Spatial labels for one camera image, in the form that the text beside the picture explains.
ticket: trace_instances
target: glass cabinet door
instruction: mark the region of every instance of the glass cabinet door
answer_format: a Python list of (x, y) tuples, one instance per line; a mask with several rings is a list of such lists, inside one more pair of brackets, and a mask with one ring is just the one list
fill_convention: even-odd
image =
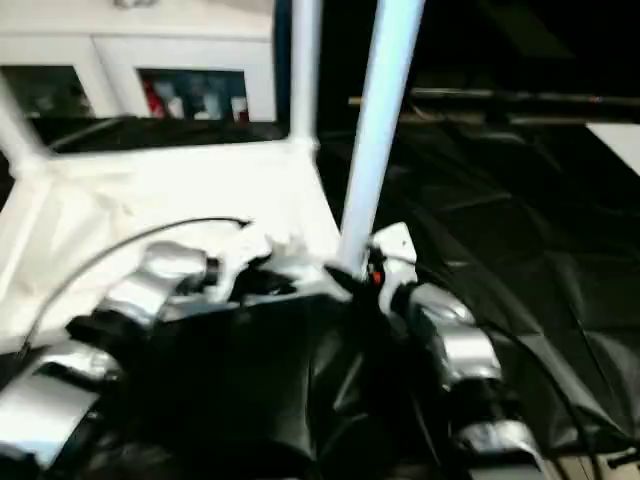
[(0, 34), (0, 77), (28, 117), (123, 113), (89, 35)]
[(70, 65), (12, 65), (0, 72), (27, 117), (95, 116)]
[(269, 41), (100, 36), (95, 44), (131, 115), (238, 123), (276, 119)]
[(243, 72), (150, 68), (137, 71), (154, 117), (249, 121)]

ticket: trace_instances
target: metal rod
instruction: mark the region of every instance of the metal rod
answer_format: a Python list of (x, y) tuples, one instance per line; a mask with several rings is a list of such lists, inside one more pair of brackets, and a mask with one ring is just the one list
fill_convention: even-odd
[(378, 1), (338, 249), (353, 275), (362, 274), (423, 8), (424, 0)]
[(293, 0), (291, 133), (293, 140), (316, 139), (322, 0)]

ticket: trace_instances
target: black fabric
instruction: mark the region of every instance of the black fabric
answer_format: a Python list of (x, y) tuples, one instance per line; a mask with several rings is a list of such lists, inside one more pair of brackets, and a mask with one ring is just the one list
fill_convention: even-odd
[[(408, 89), (637, 98), (638, 77), (628, 59), (638, 42), (627, 5), (623, 0), (578, 9), (552, 0), (425, 2)], [(324, 2), (320, 125), (344, 127), (356, 118), (349, 118), (354, 109), (348, 99), (362, 95), (375, 9), (375, 0)]]
[[(78, 125), (36, 127), (50, 143)], [(58, 144), (127, 150), (282, 135), (273, 125), (126, 119)], [(353, 131), (320, 140), (318, 168), (339, 222)], [(583, 127), (400, 127), (376, 228), (396, 221), (408, 224), (420, 262), (450, 277), (479, 318), (510, 328), (555, 369), (600, 451), (639, 437), (640, 178), (605, 145)], [(543, 448), (581, 450), (535, 366), (496, 341)]]
[(419, 442), (391, 404), (398, 375), (375, 368), (375, 319), (351, 308), (317, 295), (164, 324), (132, 380), (132, 415), (191, 471), (383, 478)]

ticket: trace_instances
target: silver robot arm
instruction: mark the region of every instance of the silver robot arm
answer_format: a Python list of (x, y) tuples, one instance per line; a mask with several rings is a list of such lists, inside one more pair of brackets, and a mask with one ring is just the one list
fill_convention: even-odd
[(458, 464), (477, 480), (552, 478), (470, 310), (451, 293), (415, 282), (398, 284), (391, 310), (432, 359)]
[(126, 381), (169, 299), (215, 282), (218, 273), (219, 263), (202, 250), (150, 245), (91, 315), (69, 323), (70, 340), (47, 348), (0, 393), (3, 478), (77, 468), (103, 431), (109, 392)]

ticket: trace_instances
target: black plastic sheet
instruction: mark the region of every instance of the black plastic sheet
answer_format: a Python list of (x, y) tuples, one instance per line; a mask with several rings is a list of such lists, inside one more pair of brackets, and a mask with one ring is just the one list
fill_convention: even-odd
[[(273, 125), (125, 119), (61, 141), (78, 126), (36, 123), (61, 152), (283, 136)], [(320, 135), (318, 168), (338, 222), (353, 137)], [(584, 127), (400, 127), (376, 228), (397, 221), (408, 224), (419, 261), (448, 275), (479, 318), (506, 326), (545, 360), (599, 451), (635, 441), (640, 178), (615, 154)], [(496, 342), (542, 447), (582, 451), (536, 366), (505, 339)]]

